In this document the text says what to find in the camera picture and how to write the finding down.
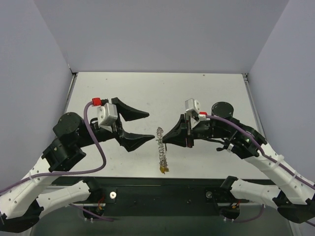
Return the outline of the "metal band with key rings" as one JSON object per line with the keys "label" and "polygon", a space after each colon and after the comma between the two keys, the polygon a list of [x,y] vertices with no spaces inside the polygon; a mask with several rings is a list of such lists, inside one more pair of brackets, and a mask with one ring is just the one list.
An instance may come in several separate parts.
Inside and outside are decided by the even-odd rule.
{"label": "metal band with key rings", "polygon": [[164,130],[161,127],[158,127],[156,130],[156,141],[158,145],[158,155],[159,155],[159,165],[168,167],[167,158],[166,158],[166,147],[162,142]]}

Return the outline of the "amber transparent key tag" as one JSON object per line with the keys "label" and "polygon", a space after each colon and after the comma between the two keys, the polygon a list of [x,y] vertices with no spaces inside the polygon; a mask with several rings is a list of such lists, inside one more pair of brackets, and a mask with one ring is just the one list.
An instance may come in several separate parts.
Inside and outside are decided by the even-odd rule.
{"label": "amber transparent key tag", "polygon": [[159,170],[162,174],[166,174],[167,172],[169,172],[169,168],[168,167],[164,167],[164,166],[160,166]]}

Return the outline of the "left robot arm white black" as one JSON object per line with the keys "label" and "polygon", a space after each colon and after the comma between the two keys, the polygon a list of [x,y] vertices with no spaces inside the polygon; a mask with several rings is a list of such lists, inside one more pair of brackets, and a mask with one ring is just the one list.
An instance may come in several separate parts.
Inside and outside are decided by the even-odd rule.
{"label": "left robot arm white black", "polygon": [[[36,164],[17,183],[0,192],[0,229],[21,233],[32,228],[43,216],[75,202],[103,203],[105,193],[91,170],[73,171],[86,154],[83,148],[95,145],[102,166],[106,156],[101,143],[115,139],[131,152],[154,138],[153,135],[124,131],[122,122],[148,117],[147,112],[132,108],[118,98],[93,98],[80,116],[74,112],[63,114],[54,126],[55,139],[43,151]],[[78,175],[79,181],[50,193],[45,189],[61,176]]]}

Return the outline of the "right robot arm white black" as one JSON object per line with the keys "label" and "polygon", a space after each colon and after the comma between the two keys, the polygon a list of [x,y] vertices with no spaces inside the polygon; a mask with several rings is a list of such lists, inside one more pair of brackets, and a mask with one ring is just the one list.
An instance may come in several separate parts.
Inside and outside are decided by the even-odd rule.
{"label": "right robot arm white black", "polygon": [[292,168],[258,131],[235,119],[231,104],[217,102],[210,114],[201,111],[195,99],[187,100],[185,106],[185,113],[163,136],[163,143],[185,148],[192,148],[196,140],[221,143],[222,147],[217,151],[226,150],[235,154],[273,182],[272,185],[261,185],[227,177],[221,188],[233,198],[272,207],[294,223],[306,223],[314,218],[314,182]]}

